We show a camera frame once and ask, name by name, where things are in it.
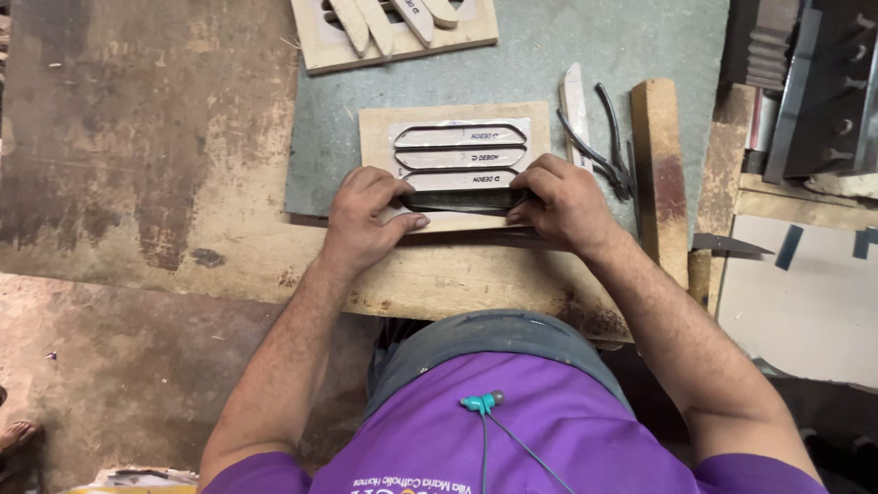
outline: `teal earbud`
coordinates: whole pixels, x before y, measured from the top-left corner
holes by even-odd
[[[491,414],[491,407],[502,405],[505,402],[506,395],[499,390],[492,391],[491,393],[482,396],[467,396],[460,400],[460,404],[466,407],[467,410],[477,411],[479,415],[483,417],[486,413],[489,415]]]

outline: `concrete floor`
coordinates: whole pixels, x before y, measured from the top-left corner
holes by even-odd
[[[44,425],[45,444],[29,449],[47,492],[113,466],[197,469],[223,404],[282,308],[0,274],[0,385],[9,392],[0,424]],[[306,468],[325,464],[359,426],[377,332],[375,317],[339,320],[301,448]],[[57,360],[45,359],[50,352]],[[315,430],[330,440],[315,443]]]

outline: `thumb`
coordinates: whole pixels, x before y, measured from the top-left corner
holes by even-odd
[[[543,202],[539,199],[526,200],[522,204],[509,210],[506,216],[507,222],[517,223],[523,219],[529,220],[531,224],[536,223],[536,219],[545,212]]]
[[[393,217],[384,226],[386,234],[396,244],[406,233],[422,229],[430,224],[430,219],[420,213],[404,213]]]

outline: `bare foot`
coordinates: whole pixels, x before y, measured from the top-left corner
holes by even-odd
[[[19,420],[14,424],[7,425],[3,432],[0,432],[0,457],[8,458],[11,454],[15,453],[39,429],[39,425],[28,420]]]

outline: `wooden workbench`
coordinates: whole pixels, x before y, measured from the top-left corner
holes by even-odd
[[[281,212],[299,58],[289,3],[17,0],[12,12],[0,270],[286,301],[324,235]],[[480,238],[396,250],[346,310],[517,307],[630,341],[578,259]]]

